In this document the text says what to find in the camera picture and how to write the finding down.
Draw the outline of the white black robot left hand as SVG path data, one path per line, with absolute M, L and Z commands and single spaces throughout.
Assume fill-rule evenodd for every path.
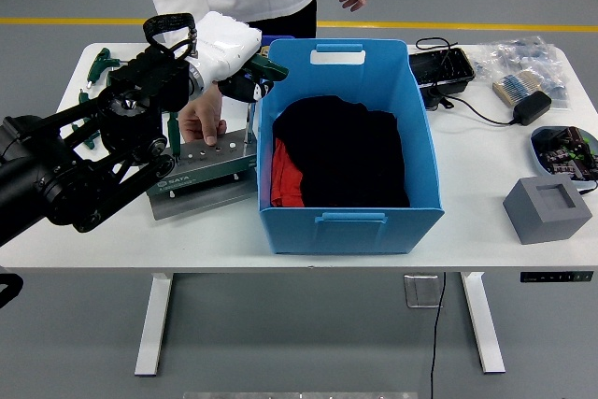
M 197 37 L 189 63 L 189 98 L 210 87 L 237 101 L 256 103 L 273 88 L 264 75 L 250 76 L 244 68 L 261 48 L 262 32 L 241 21 L 210 11 L 196 24 Z

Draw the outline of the person's right hand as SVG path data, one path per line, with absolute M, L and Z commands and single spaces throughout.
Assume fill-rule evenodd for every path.
M 215 147 L 218 137 L 227 131 L 227 122 L 221 116 L 222 94 L 212 84 L 202 95 L 190 101 L 178 114 L 178 124 L 186 143 L 203 140 Z

